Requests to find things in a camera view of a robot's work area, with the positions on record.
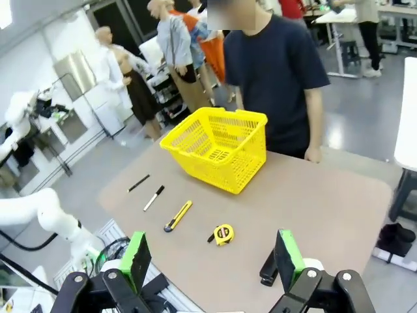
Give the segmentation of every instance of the orange cloth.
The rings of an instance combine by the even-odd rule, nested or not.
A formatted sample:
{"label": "orange cloth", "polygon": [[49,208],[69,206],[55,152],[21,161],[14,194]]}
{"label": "orange cloth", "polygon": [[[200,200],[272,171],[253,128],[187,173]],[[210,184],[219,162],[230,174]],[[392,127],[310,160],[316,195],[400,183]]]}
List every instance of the orange cloth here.
{"label": "orange cloth", "polygon": [[[198,19],[193,16],[179,12],[177,10],[170,10],[170,14],[176,16],[182,16],[188,31],[192,31],[197,25]],[[200,42],[200,47],[206,55],[206,60],[213,69],[215,75],[220,82],[225,82],[225,65],[224,65],[224,52],[223,52],[223,39],[214,38],[210,41]]]}

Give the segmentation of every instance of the yellow plastic basket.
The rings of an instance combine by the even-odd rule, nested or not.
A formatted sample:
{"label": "yellow plastic basket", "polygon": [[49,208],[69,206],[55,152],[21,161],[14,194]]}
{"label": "yellow plastic basket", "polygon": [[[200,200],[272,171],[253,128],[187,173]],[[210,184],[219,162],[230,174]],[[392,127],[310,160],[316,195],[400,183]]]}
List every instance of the yellow plastic basket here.
{"label": "yellow plastic basket", "polygon": [[175,127],[161,147],[189,175],[238,194],[266,162],[265,114],[201,108]]}

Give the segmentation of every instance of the yellow utility knife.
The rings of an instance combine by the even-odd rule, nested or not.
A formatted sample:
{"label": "yellow utility knife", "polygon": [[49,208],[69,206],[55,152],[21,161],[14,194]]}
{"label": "yellow utility knife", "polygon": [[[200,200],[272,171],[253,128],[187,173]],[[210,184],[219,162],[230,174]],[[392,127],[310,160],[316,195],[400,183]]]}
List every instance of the yellow utility knife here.
{"label": "yellow utility knife", "polygon": [[181,208],[181,210],[177,213],[177,215],[175,215],[175,217],[171,220],[171,222],[165,225],[164,227],[165,232],[170,233],[171,231],[173,231],[175,226],[180,222],[182,217],[185,215],[185,213],[187,213],[188,209],[192,205],[193,205],[192,201],[187,201],[184,204],[184,206]]}

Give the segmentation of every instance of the beige pants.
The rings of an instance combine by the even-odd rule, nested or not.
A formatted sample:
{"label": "beige pants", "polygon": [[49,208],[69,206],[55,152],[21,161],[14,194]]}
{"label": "beige pants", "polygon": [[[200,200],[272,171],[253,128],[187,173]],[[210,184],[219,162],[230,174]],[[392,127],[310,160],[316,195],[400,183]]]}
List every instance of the beige pants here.
{"label": "beige pants", "polygon": [[178,75],[177,71],[173,67],[168,67],[171,77],[177,85],[177,88],[181,94],[182,99],[190,109],[191,113],[199,108],[211,107],[209,98],[204,94],[203,86],[199,79],[195,83],[186,83]]}

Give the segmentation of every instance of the tape measure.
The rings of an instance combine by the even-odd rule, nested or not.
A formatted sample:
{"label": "tape measure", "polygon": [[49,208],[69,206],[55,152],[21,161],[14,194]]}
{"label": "tape measure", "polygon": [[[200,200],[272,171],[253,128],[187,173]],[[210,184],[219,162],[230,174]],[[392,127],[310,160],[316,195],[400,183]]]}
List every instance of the tape measure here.
{"label": "tape measure", "polygon": [[216,227],[213,234],[207,239],[207,242],[211,243],[215,239],[218,246],[223,246],[230,243],[233,238],[235,238],[235,232],[232,226],[223,224]]}

